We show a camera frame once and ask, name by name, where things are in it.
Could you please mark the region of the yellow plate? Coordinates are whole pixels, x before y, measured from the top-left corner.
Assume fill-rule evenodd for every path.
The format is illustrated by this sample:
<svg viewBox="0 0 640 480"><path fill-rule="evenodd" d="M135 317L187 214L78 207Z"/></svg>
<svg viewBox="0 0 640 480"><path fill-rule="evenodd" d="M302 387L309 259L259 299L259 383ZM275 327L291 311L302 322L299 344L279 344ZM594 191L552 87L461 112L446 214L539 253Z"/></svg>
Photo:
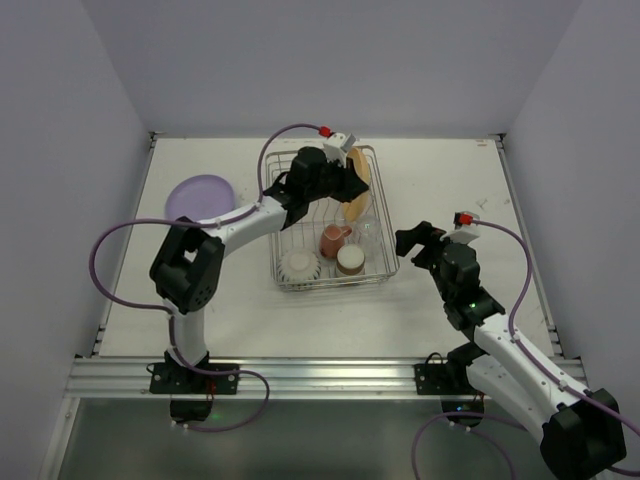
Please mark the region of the yellow plate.
<svg viewBox="0 0 640 480"><path fill-rule="evenodd" d="M363 180L367 185L371 184L371 172L369 164L365 154L360 148L352 148L348 155L348 159L351 159L353 166L359 178ZM367 203L369 201L369 191L366 191L359 195L355 200L343 203L342 210L344 218L347 222L355 222L365 211Z"/></svg>

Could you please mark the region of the clear glass tumbler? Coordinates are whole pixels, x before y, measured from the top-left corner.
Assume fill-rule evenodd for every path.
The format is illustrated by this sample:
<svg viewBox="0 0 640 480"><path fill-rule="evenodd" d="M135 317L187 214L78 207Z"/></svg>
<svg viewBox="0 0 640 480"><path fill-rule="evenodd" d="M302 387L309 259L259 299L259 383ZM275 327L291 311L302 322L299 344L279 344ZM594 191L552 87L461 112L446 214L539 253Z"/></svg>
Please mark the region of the clear glass tumbler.
<svg viewBox="0 0 640 480"><path fill-rule="evenodd" d="M381 239L382 225L374 215L362 215L354 228L354 239L364 250L374 249Z"/></svg>

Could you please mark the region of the pink mug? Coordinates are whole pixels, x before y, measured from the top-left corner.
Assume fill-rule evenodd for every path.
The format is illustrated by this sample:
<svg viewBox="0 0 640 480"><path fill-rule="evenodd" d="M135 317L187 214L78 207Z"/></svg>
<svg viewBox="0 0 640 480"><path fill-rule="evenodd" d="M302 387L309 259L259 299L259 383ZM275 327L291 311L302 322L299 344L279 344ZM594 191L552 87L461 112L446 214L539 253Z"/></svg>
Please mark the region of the pink mug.
<svg viewBox="0 0 640 480"><path fill-rule="evenodd" d="M323 258L335 259L338 251L345 245L346 238L352 233L352 228L348 225L339 226L328 225L321 235L319 241L319 252Z"/></svg>

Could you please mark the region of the purple plate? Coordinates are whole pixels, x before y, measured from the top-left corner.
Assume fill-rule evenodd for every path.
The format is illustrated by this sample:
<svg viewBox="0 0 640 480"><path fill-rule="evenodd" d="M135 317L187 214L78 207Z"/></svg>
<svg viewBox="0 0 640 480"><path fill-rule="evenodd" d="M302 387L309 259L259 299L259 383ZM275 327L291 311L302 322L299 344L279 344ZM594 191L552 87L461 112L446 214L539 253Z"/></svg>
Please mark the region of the purple plate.
<svg viewBox="0 0 640 480"><path fill-rule="evenodd" d="M164 214L168 220L186 216L190 220L207 220L236 208L231 184L218 175L192 176L179 183L168 195Z"/></svg>

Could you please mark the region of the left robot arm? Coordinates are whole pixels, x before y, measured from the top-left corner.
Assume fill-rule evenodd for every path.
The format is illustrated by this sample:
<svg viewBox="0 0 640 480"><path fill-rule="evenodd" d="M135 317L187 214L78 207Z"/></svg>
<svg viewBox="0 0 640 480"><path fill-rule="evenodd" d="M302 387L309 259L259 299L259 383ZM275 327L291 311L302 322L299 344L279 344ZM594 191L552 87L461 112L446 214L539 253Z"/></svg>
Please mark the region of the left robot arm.
<svg viewBox="0 0 640 480"><path fill-rule="evenodd" d="M330 146L299 149L289 170L262 192L256 204L215 220L211 227L186 217L171 226L150 278L169 313L167 354L173 361L204 371L202 362L208 358L204 308L216 292L226 256L294 225L316 200L347 203L368 192L371 174L361 149L350 149L342 159L332 159L334 152Z"/></svg>

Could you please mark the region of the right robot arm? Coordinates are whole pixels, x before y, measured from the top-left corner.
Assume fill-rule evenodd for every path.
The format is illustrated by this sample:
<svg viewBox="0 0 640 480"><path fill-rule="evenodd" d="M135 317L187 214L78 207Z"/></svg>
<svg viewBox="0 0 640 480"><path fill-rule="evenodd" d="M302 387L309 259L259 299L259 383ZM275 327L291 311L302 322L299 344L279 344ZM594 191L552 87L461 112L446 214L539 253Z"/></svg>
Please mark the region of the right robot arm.
<svg viewBox="0 0 640 480"><path fill-rule="evenodd" d="M515 326L515 313L482 286L470 245L481 223L459 212L450 232L423 221L395 233L397 255L420 249L413 265L431 274L447 319L467 339L445 362L415 365L417 392L488 395L533 437L558 479L590 479L613 469L627 455L617 401L558 367Z"/></svg>

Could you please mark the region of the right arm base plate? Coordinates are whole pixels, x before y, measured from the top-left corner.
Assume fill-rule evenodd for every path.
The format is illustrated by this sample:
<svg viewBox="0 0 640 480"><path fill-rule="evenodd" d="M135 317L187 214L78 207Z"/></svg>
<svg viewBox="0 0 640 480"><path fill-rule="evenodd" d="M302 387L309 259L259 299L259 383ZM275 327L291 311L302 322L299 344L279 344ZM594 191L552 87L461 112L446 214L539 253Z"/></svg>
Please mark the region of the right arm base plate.
<svg viewBox="0 0 640 480"><path fill-rule="evenodd" d="M449 363L418 363L413 366L415 390L419 396L473 396L464 368Z"/></svg>

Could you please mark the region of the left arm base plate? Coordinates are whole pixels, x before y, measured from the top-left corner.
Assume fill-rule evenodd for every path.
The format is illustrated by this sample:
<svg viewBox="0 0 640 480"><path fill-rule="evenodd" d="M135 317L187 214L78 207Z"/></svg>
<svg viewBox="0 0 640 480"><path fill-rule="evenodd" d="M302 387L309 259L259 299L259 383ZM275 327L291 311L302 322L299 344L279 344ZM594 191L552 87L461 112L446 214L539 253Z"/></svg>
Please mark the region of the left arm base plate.
<svg viewBox="0 0 640 480"><path fill-rule="evenodd" d="M178 364L158 362L147 365L151 374L149 392L162 395L235 395L237 374L203 375Z"/></svg>

